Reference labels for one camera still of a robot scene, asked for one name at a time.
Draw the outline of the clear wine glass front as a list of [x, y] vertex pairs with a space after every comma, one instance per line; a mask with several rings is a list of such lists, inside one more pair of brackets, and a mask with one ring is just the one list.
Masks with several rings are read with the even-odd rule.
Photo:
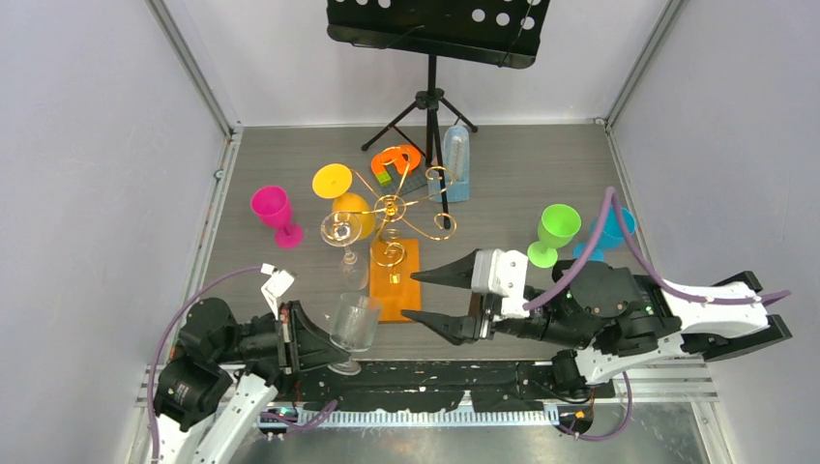
[[348, 359], [329, 365], [331, 371], [345, 376], [354, 376], [362, 371], [352, 355], [370, 348], [382, 308], [379, 300], [364, 294], [340, 295], [337, 311], [331, 318], [330, 339], [336, 347], [348, 353]]

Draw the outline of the clear wine glass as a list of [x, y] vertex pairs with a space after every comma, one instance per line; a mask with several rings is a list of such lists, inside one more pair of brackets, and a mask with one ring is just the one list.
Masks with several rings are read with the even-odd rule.
[[343, 250], [340, 275], [351, 291], [364, 290], [369, 281], [369, 270], [360, 254], [352, 249], [362, 236], [363, 227], [357, 215], [350, 212], [332, 212], [320, 224], [320, 236], [331, 246]]
[[345, 376], [354, 376], [362, 371], [352, 355], [370, 348], [382, 308], [379, 300], [364, 294], [340, 295], [337, 311], [331, 318], [330, 339], [336, 347], [348, 353], [348, 359], [329, 365], [331, 371]]

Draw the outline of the gold wire wine glass rack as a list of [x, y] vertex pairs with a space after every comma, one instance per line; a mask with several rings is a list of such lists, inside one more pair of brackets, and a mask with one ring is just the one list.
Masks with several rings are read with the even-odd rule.
[[394, 194], [383, 194], [373, 189], [357, 171], [352, 172], [353, 176], [361, 180], [375, 196], [374, 200], [367, 201], [372, 208], [369, 213], [375, 215], [375, 229], [369, 237], [368, 294], [383, 305], [379, 317], [381, 323], [408, 323], [410, 320], [402, 316], [401, 311], [422, 309], [421, 284], [411, 278], [411, 274], [421, 267], [420, 243], [417, 239], [402, 238], [397, 227], [404, 224], [420, 236], [434, 242], [443, 242], [452, 237], [456, 230], [456, 221], [449, 213], [439, 212], [434, 215], [433, 222], [439, 229], [436, 235], [424, 232], [406, 215], [411, 207], [430, 201], [435, 196], [442, 196], [454, 181], [445, 181], [448, 169], [441, 166], [429, 167], [425, 170], [426, 178], [429, 181], [443, 181], [445, 185], [432, 194], [406, 200], [398, 194], [407, 175], [401, 176], [400, 186]]

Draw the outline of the clear wine glass back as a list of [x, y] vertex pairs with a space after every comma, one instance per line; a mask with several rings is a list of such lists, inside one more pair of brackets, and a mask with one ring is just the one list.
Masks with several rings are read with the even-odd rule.
[[320, 236], [331, 246], [343, 250], [340, 275], [351, 291], [364, 290], [369, 281], [369, 270], [360, 254], [352, 249], [362, 236], [363, 227], [357, 215], [350, 212], [332, 212], [320, 224]]

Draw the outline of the green wine glass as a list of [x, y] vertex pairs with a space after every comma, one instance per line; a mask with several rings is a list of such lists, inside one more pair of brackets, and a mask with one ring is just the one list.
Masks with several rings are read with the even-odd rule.
[[559, 259], [559, 249], [574, 238], [581, 225], [581, 216], [572, 206], [547, 206], [538, 225], [538, 239], [527, 248], [530, 263], [541, 269], [553, 267]]

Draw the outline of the pink wine glass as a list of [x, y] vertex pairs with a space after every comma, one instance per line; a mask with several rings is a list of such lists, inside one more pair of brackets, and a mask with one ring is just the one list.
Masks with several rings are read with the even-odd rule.
[[280, 248], [294, 248], [304, 239], [301, 226], [293, 221], [293, 210], [286, 190], [266, 186], [256, 191], [250, 207], [259, 220], [275, 231], [275, 243]]

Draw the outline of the blue wine glass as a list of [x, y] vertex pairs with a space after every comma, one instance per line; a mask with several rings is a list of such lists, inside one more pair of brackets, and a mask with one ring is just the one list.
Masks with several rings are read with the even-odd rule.
[[624, 232], [621, 229], [615, 209], [611, 204], [609, 204], [606, 221], [604, 222], [600, 239], [589, 257], [590, 261], [605, 262], [605, 254], [608, 251], [620, 247], [625, 243], [627, 236], [632, 236], [634, 234], [636, 230], [636, 220], [634, 216], [627, 208], [622, 208], [621, 213], [625, 220], [627, 232]]

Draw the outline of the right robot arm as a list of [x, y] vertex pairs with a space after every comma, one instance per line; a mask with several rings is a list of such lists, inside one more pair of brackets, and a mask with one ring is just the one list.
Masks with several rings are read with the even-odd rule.
[[694, 288], [627, 268], [592, 261], [569, 285], [534, 309], [542, 294], [526, 282], [529, 260], [517, 250], [476, 249], [453, 263], [411, 277], [471, 292], [466, 315], [405, 309], [452, 345], [509, 334], [561, 346], [550, 360], [547, 386], [579, 397], [621, 373], [667, 358], [698, 355], [724, 361], [791, 338], [783, 319], [768, 312], [756, 276], [733, 275]]

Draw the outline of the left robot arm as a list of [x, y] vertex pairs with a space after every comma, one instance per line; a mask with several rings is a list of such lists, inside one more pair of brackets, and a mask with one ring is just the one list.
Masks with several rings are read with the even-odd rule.
[[227, 463], [300, 375], [346, 361], [297, 301], [238, 322], [227, 302], [192, 306], [175, 353], [150, 376], [149, 463]]

